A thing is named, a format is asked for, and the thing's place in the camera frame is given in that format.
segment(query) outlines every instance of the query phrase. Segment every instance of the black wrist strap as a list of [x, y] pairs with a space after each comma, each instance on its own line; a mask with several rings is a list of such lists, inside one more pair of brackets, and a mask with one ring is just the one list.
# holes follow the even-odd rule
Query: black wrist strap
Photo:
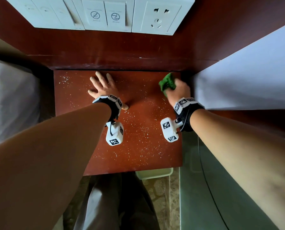
[[112, 113], [107, 122], [111, 122], [114, 119], [118, 119], [122, 107], [122, 101], [119, 98], [112, 94], [109, 96], [100, 96], [93, 101], [93, 103], [97, 102], [105, 103], [111, 108]]
[[194, 98], [182, 98], [174, 106], [177, 119], [183, 122], [180, 131], [193, 131], [190, 125], [190, 117], [198, 109], [204, 109]]

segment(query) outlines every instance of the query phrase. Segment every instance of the white wall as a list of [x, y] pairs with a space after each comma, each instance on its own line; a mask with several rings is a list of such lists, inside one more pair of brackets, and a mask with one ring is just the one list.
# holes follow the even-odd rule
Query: white wall
[[206, 109], [285, 109], [285, 26], [196, 74]]

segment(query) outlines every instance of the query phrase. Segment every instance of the wooden table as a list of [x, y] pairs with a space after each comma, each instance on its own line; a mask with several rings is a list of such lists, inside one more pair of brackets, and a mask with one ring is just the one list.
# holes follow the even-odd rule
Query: wooden table
[[[160, 126], [165, 117], [175, 119], [173, 108], [158, 85], [167, 72], [109, 73], [116, 82], [121, 100], [130, 107], [127, 111], [122, 110], [119, 117], [124, 126], [124, 140], [121, 145], [109, 146], [105, 128], [84, 175], [182, 166], [181, 135], [178, 141], [169, 143]], [[95, 76], [95, 71], [54, 71], [57, 116], [92, 103], [93, 98], [87, 93], [88, 89], [94, 88], [89, 79], [91, 76]]]

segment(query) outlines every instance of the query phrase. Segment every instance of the light switch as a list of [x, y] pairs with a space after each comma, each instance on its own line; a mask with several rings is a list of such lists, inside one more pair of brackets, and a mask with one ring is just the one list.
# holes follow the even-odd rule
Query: light switch
[[109, 28], [125, 28], [125, 2], [105, 1], [107, 25]]
[[90, 26], [107, 28], [103, 1], [82, 0], [82, 4]]
[[75, 25], [63, 0], [49, 0], [49, 3], [64, 27], [73, 27]]
[[61, 25], [59, 19], [57, 18], [54, 10], [50, 6], [47, 0], [32, 0], [34, 4], [39, 9], [41, 15], [44, 17], [45, 21], [59, 23]]

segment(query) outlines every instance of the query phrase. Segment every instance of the person's right hand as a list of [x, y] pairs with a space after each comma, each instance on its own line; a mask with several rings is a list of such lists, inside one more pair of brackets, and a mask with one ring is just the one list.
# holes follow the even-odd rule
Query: person's right hand
[[176, 78], [174, 80], [174, 83], [176, 85], [175, 90], [172, 90], [170, 88], [165, 89], [169, 104], [174, 107], [176, 102], [180, 100], [183, 97], [190, 97], [190, 87], [180, 79]]

